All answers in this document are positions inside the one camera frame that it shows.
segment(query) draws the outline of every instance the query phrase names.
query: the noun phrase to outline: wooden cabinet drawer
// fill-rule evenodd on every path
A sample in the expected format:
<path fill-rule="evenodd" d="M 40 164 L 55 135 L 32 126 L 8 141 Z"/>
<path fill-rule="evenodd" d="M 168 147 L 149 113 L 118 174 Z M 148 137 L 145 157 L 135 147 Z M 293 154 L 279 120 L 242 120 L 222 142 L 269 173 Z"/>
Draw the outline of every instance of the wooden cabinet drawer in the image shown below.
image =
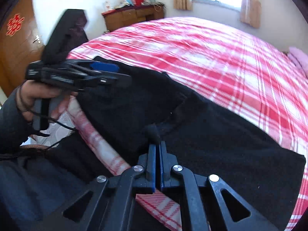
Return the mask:
<path fill-rule="evenodd" d="M 142 8 L 136 11 L 137 17 L 145 17 L 154 13 L 154 8 Z"/>
<path fill-rule="evenodd" d="M 107 29 L 112 32 L 118 28 L 124 27 L 123 21 L 106 21 Z"/>
<path fill-rule="evenodd" d="M 113 13 L 105 17 L 105 21 L 123 21 L 121 12 Z"/>
<path fill-rule="evenodd" d="M 123 21 L 124 26 L 130 26 L 134 23 L 138 23 L 137 17 Z"/>
<path fill-rule="evenodd" d="M 129 10 L 126 10 L 126 11 L 122 11 L 122 16 L 123 16 L 123 20 L 124 21 L 137 18 L 136 11 L 134 9 L 129 9 Z"/>
<path fill-rule="evenodd" d="M 138 17 L 138 22 L 144 22 L 146 20 L 147 20 L 147 18 L 145 18 L 145 17 Z"/>
<path fill-rule="evenodd" d="M 157 19 L 162 19 L 162 18 L 164 18 L 164 10 L 161 9 L 159 11 L 155 11 L 154 19 L 157 20 Z"/>

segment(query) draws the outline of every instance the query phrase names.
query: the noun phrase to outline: black handheld device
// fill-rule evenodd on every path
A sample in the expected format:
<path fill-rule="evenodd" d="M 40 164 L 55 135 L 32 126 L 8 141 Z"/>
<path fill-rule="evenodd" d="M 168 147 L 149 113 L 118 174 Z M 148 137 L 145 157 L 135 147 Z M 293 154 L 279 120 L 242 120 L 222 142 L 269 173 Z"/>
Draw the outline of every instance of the black handheld device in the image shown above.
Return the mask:
<path fill-rule="evenodd" d="M 96 64 L 100 70 L 91 69 Z M 43 61 L 30 63 L 26 70 L 25 79 L 43 82 L 63 89 L 63 93 L 54 99 L 36 99 L 34 112 L 43 116 L 50 116 L 64 96 L 71 92 L 84 92 L 86 87 L 111 85 L 127 87 L 131 84 L 131 76 L 105 70 L 116 70 L 114 64 L 100 63 L 94 60 L 66 59 L 59 64 L 48 65 Z M 48 118 L 38 115 L 33 117 L 35 130 L 46 130 L 49 126 Z"/>

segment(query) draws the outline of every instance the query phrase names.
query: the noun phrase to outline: hand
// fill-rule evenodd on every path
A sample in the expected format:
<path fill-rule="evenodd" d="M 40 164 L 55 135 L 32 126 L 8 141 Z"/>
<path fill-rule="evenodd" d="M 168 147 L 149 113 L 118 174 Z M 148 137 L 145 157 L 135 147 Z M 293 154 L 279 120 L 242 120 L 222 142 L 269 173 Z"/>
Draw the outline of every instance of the hand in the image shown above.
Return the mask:
<path fill-rule="evenodd" d="M 21 91 L 17 91 L 16 93 L 16 103 L 19 110 L 22 111 L 24 118 L 31 122 L 33 120 L 33 114 L 29 111 L 26 111 L 27 108 L 33 110 L 35 99 L 43 98 L 55 98 L 58 97 L 62 90 L 56 87 L 52 87 L 50 85 L 46 85 L 43 83 L 35 82 L 35 81 L 26 81 L 22 87 L 18 88 Z M 64 100 L 58 105 L 58 107 L 52 111 L 50 117 L 57 120 L 61 114 L 67 109 L 68 103 L 70 100 L 70 95 L 65 96 Z"/>

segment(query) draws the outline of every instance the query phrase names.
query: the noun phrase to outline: red plaid bedsheet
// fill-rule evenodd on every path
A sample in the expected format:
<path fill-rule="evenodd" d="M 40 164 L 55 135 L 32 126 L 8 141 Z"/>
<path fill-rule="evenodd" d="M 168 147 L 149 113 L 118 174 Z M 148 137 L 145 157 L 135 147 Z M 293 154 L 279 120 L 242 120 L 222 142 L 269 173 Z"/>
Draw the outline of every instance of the red plaid bedsheet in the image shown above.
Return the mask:
<path fill-rule="evenodd" d="M 255 124 L 283 148 L 308 157 L 308 79 L 287 56 L 257 37 L 203 19 L 167 18 L 102 35 L 72 50 L 68 58 L 95 56 L 165 71 Z M 306 164 L 287 231 L 308 207 L 307 187 Z"/>

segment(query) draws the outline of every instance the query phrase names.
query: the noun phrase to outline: dark sleeve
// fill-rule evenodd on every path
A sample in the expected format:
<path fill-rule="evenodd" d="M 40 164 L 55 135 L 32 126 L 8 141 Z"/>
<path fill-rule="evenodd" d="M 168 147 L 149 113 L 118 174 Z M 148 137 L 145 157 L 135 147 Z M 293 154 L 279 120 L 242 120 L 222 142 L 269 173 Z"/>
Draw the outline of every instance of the dark sleeve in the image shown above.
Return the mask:
<path fill-rule="evenodd" d="M 17 109 L 15 89 L 0 110 L 0 153 L 13 153 L 34 133 L 32 123 L 27 122 Z"/>

